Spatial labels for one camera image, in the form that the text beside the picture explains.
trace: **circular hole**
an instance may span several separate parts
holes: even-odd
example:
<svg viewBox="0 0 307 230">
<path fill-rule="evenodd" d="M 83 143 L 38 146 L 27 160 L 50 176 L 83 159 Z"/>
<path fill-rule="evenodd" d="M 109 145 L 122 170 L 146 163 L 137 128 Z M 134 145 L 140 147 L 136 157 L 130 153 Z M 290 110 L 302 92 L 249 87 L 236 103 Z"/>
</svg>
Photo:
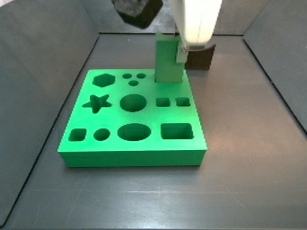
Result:
<svg viewBox="0 0 307 230">
<path fill-rule="evenodd" d="M 124 75 L 122 75 L 122 78 L 124 78 L 124 79 L 128 79 L 128 78 L 130 78 L 130 77 L 132 77 L 130 74 L 124 74 Z"/>
<path fill-rule="evenodd" d="M 148 126 L 137 123 L 124 125 L 118 128 L 117 135 L 122 140 L 138 141 L 148 138 L 150 130 Z"/>
<path fill-rule="evenodd" d="M 146 99 L 138 94 L 129 94 L 120 100 L 120 107 L 124 111 L 141 111 L 146 107 Z"/>
<path fill-rule="evenodd" d="M 145 78 L 145 76 L 146 76 L 145 74 L 137 74 L 136 75 L 136 77 L 140 78 L 140 79 Z"/>
<path fill-rule="evenodd" d="M 129 81 L 129 85 L 130 85 L 130 86 L 136 86 L 136 85 L 138 85 L 138 82 L 134 81 L 134 80 L 133 80 L 133 81 Z"/>
<path fill-rule="evenodd" d="M 93 138 L 98 141 L 106 140 L 110 135 L 110 131 L 106 128 L 98 129 L 94 134 Z"/>
</svg>

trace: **green rectangular block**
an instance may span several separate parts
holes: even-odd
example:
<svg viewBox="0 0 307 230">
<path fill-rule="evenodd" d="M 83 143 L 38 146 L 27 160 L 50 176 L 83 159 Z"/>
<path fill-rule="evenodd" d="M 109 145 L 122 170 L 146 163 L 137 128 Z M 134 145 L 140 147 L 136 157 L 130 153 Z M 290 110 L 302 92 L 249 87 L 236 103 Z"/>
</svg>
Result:
<svg viewBox="0 0 307 230">
<path fill-rule="evenodd" d="M 180 36 L 156 34 L 156 67 L 157 83 L 180 83 L 182 81 L 184 63 L 176 62 Z"/>
<path fill-rule="evenodd" d="M 89 70 L 57 149 L 67 167 L 200 165 L 206 150 L 188 78 Z"/>
</svg>

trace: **gray floor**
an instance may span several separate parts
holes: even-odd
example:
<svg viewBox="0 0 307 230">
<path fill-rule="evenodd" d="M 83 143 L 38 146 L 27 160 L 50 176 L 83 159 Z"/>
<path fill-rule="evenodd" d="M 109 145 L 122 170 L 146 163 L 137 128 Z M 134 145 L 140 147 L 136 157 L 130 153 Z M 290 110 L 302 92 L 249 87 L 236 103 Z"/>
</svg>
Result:
<svg viewBox="0 0 307 230">
<path fill-rule="evenodd" d="M 99 35 L 5 227 L 307 228 L 307 139 L 241 37 L 189 71 L 200 167 L 66 169 L 55 153 L 90 68 L 150 68 L 154 36 Z"/>
</svg>

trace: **black block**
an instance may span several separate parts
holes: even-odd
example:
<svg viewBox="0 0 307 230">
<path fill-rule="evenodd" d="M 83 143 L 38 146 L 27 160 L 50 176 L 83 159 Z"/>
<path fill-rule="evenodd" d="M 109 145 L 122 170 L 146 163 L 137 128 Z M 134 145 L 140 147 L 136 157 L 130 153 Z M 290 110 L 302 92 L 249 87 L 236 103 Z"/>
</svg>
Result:
<svg viewBox="0 0 307 230">
<path fill-rule="evenodd" d="M 184 68 L 194 70 L 208 70 L 210 67 L 214 49 L 216 45 L 201 51 L 189 51 Z"/>
<path fill-rule="evenodd" d="M 112 3 L 124 22 L 141 29 L 148 27 L 162 6 L 161 0 L 112 0 Z"/>
</svg>

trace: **hexagonal hole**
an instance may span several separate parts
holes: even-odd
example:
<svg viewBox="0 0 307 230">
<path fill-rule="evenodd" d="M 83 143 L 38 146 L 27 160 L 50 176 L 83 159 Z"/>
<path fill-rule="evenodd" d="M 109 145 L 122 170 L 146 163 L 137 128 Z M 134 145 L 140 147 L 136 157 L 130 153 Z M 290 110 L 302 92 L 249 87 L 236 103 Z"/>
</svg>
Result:
<svg viewBox="0 0 307 230">
<path fill-rule="evenodd" d="M 91 84 L 98 87 L 106 87 L 114 83 L 114 76 L 113 75 L 95 75 L 91 80 Z"/>
</svg>

